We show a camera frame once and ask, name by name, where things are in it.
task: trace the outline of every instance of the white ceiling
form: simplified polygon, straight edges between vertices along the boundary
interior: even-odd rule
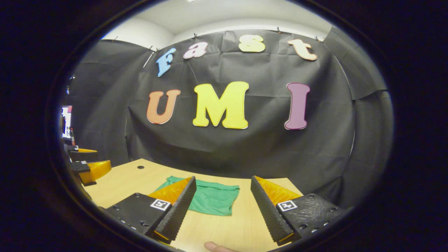
[[[174,35],[213,22],[239,18],[277,19],[327,33],[331,24],[286,0],[167,0],[137,14]]]

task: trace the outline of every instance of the orange plastic piece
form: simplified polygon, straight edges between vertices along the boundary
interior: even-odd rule
[[[83,172],[79,174],[79,177],[84,184],[95,182],[95,180],[99,179],[112,170],[110,160],[87,163],[87,165],[90,168],[90,172]]]
[[[267,181],[263,178],[257,176],[255,176],[255,178],[257,179],[258,183],[260,183],[261,187],[266,192],[267,196],[272,201],[274,206],[276,206],[278,203],[293,200],[295,198],[303,196],[286,188],[283,188],[275,183]]]
[[[166,186],[151,194],[148,194],[148,196],[159,200],[165,200],[171,202],[171,204],[174,205],[177,198],[179,198],[179,195],[181,195],[182,191],[185,189],[185,186],[188,184],[191,178],[192,177],[189,177],[181,181],[178,181],[172,185]]]
[[[98,151],[78,148],[78,152],[98,152]]]

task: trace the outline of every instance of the finger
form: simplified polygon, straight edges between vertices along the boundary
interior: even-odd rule
[[[230,248],[219,246],[214,242],[206,242],[204,243],[204,247],[212,252],[238,252]]]

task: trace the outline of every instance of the white wall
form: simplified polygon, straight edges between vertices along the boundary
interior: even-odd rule
[[[244,30],[244,29],[277,30],[277,27],[280,29],[280,31],[295,33],[310,38],[314,38],[315,36],[317,36],[319,40],[323,40],[331,29],[330,24],[328,24],[328,26],[325,27],[325,30],[317,30],[309,26],[276,19],[267,19],[267,18],[233,19],[206,24],[188,31],[181,32],[173,37],[170,44],[174,44],[183,41],[185,39],[193,38],[194,37],[193,33],[196,33],[199,36],[203,34],[225,30]]]
[[[115,39],[134,43],[152,49],[164,48],[171,44],[173,34],[149,21],[133,17],[121,23],[102,39]]]

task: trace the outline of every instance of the black fabric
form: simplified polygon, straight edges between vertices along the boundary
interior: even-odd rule
[[[242,35],[260,35],[266,49],[241,52]],[[287,41],[302,39],[318,56],[307,61]],[[207,53],[184,59],[188,47],[208,42]],[[161,77],[156,63],[175,48]],[[381,174],[392,137],[392,108],[384,81],[367,54],[332,29],[324,43],[269,30],[235,30],[202,35],[158,53],[124,42],[101,41],[75,70],[71,94],[77,144],[95,149],[112,166],[139,158],[195,173],[250,178],[288,177],[303,193],[315,192],[349,207],[370,191]],[[247,129],[211,123],[194,126],[194,87],[209,83],[221,97],[230,82],[249,84]],[[310,87],[307,127],[286,130],[288,83]],[[179,89],[171,119],[146,118],[149,94]],[[166,95],[157,112],[165,111]]]

